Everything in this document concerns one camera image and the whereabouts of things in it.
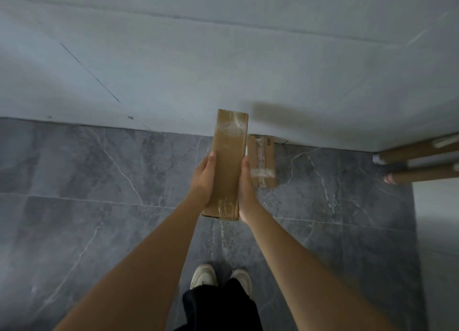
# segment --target brown box held in hands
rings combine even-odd
[[[254,187],[276,187],[276,161],[272,136],[249,135],[247,155]]]
[[[219,110],[212,141],[217,156],[215,179],[210,201],[202,214],[222,220],[239,220],[239,189],[242,159],[246,154],[249,115]]]

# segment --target shoe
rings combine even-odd
[[[210,264],[202,264],[196,268],[193,278],[191,279],[190,290],[201,285],[217,286],[217,275]]]
[[[235,270],[229,278],[236,278],[246,294],[252,298],[252,281],[250,280],[248,271],[241,269]]]

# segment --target black pants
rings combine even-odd
[[[223,287],[201,285],[182,297],[187,323],[176,331],[262,330],[257,306],[232,278]]]

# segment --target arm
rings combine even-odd
[[[240,217],[252,230],[299,330],[395,330],[260,205],[247,157],[242,162],[239,189]]]
[[[212,152],[196,168],[185,200],[55,330],[163,330],[214,171]]]

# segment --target person's right hand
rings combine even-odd
[[[248,224],[250,214],[255,211],[257,206],[261,206],[261,204],[253,191],[249,159],[245,156],[242,160],[239,179],[239,216],[241,220]]]

